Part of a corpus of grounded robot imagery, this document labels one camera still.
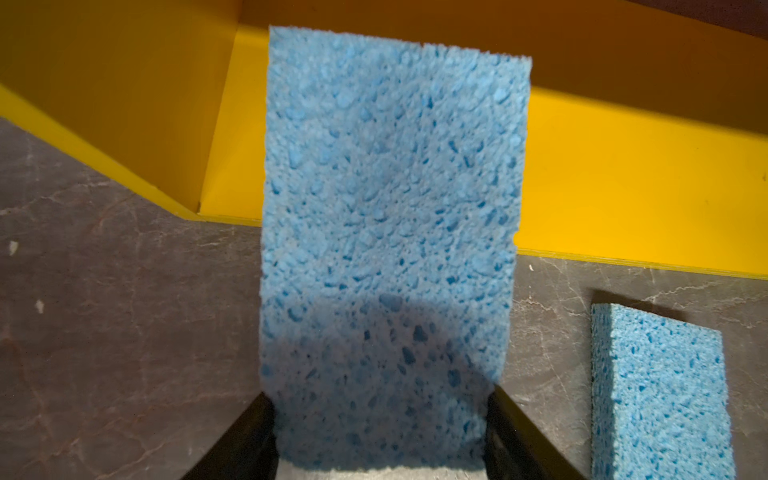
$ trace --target blue sponge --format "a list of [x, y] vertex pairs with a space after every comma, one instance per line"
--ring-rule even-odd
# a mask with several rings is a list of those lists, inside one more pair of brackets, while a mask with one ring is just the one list
[[261, 382], [305, 468], [482, 468], [531, 61], [270, 30]]
[[735, 478], [720, 332], [592, 306], [592, 478]]

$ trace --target yellow panel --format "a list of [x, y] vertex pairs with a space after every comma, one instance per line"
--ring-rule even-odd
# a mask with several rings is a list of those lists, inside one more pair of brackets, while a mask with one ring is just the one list
[[536, 87], [768, 134], [768, 41], [619, 0], [244, 0], [296, 25], [533, 57]]
[[2, 2], [0, 84], [24, 101], [0, 115], [68, 153], [90, 144], [101, 153], [79, 160], [197, 212], [239, 10], [240, 0]]
[[260, 225], [269, 40], [265, 29], [237, 29], [200, 198], [208, 220]]
[[535, 88], [521, 253], [768, 277], [768, 136]]
[[174, 215], [187, 220], [200, 220], [193, 211], [112, 160], [104, 152], [99, 151], [1, 84], [0, 105], [2, 105], [3, 111], [13, 112], [13, 121], [19, 127], [31, 132], [44, 132], [45, 140], [52, 145], [60, 145], [60, 149], [67, 155], [84, 161], [107, 177], [119, 180], [125, 187], [160, 205]]

